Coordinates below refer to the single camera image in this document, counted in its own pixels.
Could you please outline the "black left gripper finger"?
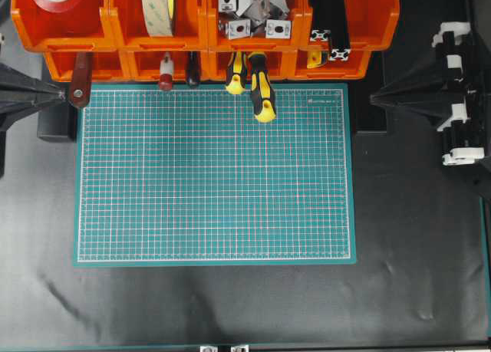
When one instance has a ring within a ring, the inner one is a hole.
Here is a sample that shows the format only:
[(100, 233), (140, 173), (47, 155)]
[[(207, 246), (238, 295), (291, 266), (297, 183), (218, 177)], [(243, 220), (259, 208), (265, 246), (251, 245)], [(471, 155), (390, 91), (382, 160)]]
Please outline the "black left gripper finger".
[(1, 131), (46, 107), (67, 101), (64, 89), (1, 63)]

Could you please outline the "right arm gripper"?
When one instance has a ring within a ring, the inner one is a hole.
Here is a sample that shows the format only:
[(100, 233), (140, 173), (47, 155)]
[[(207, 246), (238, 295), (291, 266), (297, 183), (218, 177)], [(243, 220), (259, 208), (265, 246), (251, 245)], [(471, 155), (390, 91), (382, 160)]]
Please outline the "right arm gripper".
[(370, 102), (387, 111), (426, 117), (442, 135), (444, 166), (477, 163), (485, 157), (485, 133), (470, 23), (443, 22), (432, 47), (432, 64), (382, 87)]

